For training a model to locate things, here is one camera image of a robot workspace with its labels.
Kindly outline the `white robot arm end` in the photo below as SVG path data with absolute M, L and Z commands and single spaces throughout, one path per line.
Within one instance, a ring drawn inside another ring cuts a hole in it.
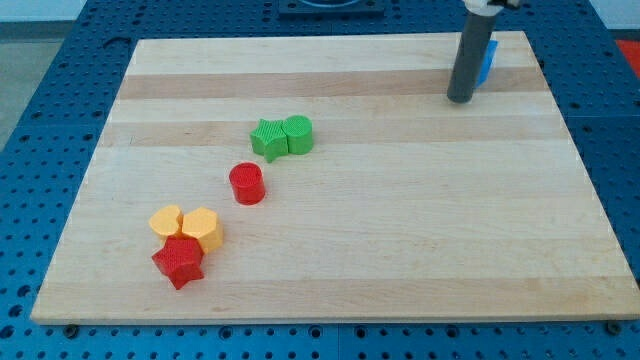
M 463 0 L 468 11 L 475 15 L 492 17 L 503 9 L 517 10 L 522 6 L 522 0 Z

